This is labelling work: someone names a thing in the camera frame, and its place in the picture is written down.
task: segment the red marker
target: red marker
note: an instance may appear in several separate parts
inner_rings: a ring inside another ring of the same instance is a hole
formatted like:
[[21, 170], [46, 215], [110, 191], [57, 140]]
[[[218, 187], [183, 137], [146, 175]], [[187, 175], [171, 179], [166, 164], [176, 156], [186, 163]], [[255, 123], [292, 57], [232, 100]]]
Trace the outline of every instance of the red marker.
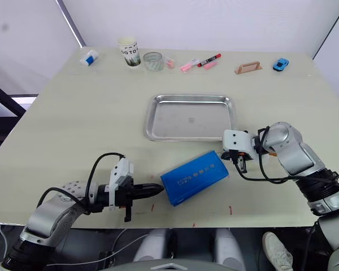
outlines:
[[197, 64], [197, 67], [202, 67], [203, 65], [207, 64], [208, 62], [214, 61], [216, 58], [220, 58], [221, 54], [217, 54], [215, 56], [213, 56], [212, 58], [206, 59], [204, 61], [202, 61], [201, 63]]

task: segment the shoe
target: shoe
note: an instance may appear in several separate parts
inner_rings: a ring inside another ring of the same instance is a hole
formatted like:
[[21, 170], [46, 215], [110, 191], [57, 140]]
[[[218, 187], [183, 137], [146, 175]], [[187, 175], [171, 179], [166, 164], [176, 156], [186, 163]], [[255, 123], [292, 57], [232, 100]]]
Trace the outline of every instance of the shoe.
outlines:
[[266, 232], [262, 236], [262, 247], [267, 259], [277, 271], [293, 270], [293, 255], [274, 233]]

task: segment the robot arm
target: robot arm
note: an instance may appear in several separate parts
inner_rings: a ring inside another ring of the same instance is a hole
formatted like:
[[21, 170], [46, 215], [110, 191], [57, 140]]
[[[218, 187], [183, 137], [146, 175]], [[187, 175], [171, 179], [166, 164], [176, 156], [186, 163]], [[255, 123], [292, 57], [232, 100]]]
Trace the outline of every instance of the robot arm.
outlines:
[[125, 222], [131, 220], [133, 200], [157, 195], [163, 190], [155, 183], [133, 184], [133, 164], [121, 158], [111, 171], [108, 185], [92, 182], [89, 187], [89, 205], [86, 206], [86, 182], [70, 182], [61, 187], [80, 202], [64, 194], [38, 206], [20, 234], [19, 240], [10, 249], [0, 270], [42, 270], [56, 246], [63, 240], [75, 220], [83, 213], [102, 212], [104, 207], [125, 207]]
[[280, 164], [295, 180], [308, 200], [310, 210], [320, 216], [318, 231], [335, 250], [328, 270], [339, 270], [339, 174], [327, 169], [316, 153], [303, 142], [300, 132], [288, 123], [279, 122], [258, 135], [226, 130], [223, 147], [240, 171], [246, 173], [246, 160], [259, 160], [259, 154], [276, 154]]

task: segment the paper cup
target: paper cup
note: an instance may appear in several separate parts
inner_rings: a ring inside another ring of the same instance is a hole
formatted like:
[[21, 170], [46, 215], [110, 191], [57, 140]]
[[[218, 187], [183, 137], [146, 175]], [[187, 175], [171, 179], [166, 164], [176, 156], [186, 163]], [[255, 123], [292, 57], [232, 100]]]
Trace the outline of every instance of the paper cup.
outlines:
[[141, 58], [138, 53], [137, 41], [135, 38], [122, 37], [118, 39], [118, 46], [129, 66], [135, 67], [141, 64]]

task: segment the stainless steel tray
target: stainless steel tray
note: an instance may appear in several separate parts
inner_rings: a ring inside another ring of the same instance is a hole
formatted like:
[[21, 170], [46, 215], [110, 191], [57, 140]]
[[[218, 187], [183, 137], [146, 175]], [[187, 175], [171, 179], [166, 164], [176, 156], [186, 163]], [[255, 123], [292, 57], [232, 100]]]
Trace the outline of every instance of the stainless steel tray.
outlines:
[[234, 129], [229, 97], [159, 95], [150, 102], [145, 136], [152, 141], [221, 141], [226, 129]]

